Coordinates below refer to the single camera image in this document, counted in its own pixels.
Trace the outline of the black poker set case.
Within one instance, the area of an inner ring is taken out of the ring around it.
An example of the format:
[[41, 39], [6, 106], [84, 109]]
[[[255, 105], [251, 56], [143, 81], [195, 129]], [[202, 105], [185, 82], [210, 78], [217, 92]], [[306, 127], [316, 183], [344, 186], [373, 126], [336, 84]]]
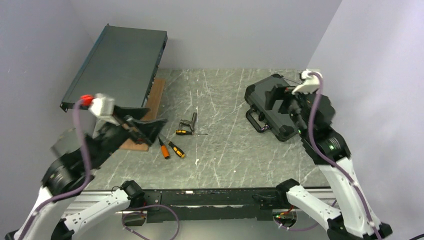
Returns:
[[265, 92], [270, 91], [277, 84], [295, 88], [294, 85], [289, 84], [289, 79], [278, 73], [246, 88], [244, 100], [249, 105], [249, 109], [245, 113], [245, 117], [258, 133], [270, 131], [277, 140], [286, 142], [294, 135], [303, 136], [307, 131], [298, 131], [294, 126], [285, 107], [286, 100], [277, 100], [272, 110], [265, 110]]

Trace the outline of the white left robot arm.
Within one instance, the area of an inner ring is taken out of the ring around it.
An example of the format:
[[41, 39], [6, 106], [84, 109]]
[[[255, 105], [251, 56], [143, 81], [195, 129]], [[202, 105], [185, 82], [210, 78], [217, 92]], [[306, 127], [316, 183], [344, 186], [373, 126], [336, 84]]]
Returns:
[[76, 104], [74, 128], [64, 132], [51, 148], [56, 159], [41, 180], [36, 202], [24, 224], [5, 235], [7, 240], [75, 240], [118, 211], [145, 206], [145, 192], [134, 180], [127, 180], [105, 199], [64, 217], [69, 205], [94, 179], [93, 169], [131, 137], [152, 145], [167, 123], [164, 118], [145, 121], [148, 108], [113, 106], [108, 114], [112, 122], [105, 123], [92, 137], [82, 130], [80, 112], [81, 105]]

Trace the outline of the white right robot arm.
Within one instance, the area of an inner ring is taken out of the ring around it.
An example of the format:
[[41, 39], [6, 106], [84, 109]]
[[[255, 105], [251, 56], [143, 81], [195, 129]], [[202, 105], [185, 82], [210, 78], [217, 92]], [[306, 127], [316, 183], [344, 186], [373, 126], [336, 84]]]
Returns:
[[335, 196], [332, 207], [309, 193], [294, 179], [276, 186], [273, 201], [282, 208], [299, 208], [322, 226], [331, 240], [383, 240], [393, 230], [372, 211], [355, 176], [345, 139], [332, 128], [331, 101], [317, 92], [296, 93], [293, 86], [275, 85], [265, 93], [265, 108], [280, 100], [279, 112], [297, 128], [302, 145], [324, 174]]

